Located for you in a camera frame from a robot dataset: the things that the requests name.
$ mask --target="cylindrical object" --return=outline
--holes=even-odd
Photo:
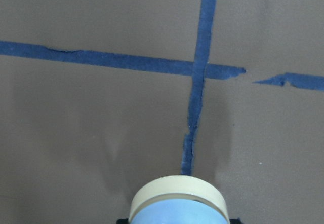
[[[226,203],[211,184],[175,175],[149,182],[132,201],[130,224],[229,223]]]

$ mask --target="blue painter's tape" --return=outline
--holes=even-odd
[[[267,80],[256,81],[255,83],[268,84],[274,86],[284,86],[286,82],[289,82],[292,86],[301,89],[324,91],[324,77],[311,76],[308,74],[298,74],[298,73],[279,74]]]
[[[201,0],[196,52],[192,70],[192,89],[188,109],[188,129],[183,143],[181,174],[191,175],[194,142],[203,107],[205,73],[209,58],[216,0]]]
[[[246,73],[244,68],[207,64],[205,77],[209,79],[226,80],[237,77],[242,73]]]
[[[88,50],[58,51],[40,45],[0,41],[0,54],[149,72],[192,75],[192,62]]]

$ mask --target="light blue disc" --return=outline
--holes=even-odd
[[[215,209],[194,200],[169,199],[140,210],[131,224],[227,224]]]

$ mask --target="white rim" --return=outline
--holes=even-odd
[[[149,182],[134,196],[129,221],[146,206],[165,199],[197,200],[216,209],[229,223],[226,203],[211,184],[191,176],[167,176]]]

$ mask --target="gray floor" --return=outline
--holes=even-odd
[[[194,176],[245,224],[320,222],[324,0],[217,0]],[[193,61],[200,0],[1,0],[0,40]],[[0,56],[0,222],[114,223],[179,174],[191,78]]]

